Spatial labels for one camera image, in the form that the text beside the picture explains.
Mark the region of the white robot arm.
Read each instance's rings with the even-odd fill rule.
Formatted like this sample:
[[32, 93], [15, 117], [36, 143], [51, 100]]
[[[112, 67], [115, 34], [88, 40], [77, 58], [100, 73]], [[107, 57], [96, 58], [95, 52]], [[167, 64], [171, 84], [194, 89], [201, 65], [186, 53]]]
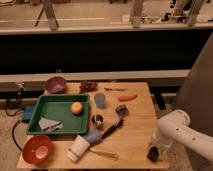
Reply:
[[148, 147], [147, 158], [156, 163], [174, 142], [179, 142], [213, 161], [213, 137], [189, 127], [190, 117], [183, 110], [174, 110], [159, 118]]

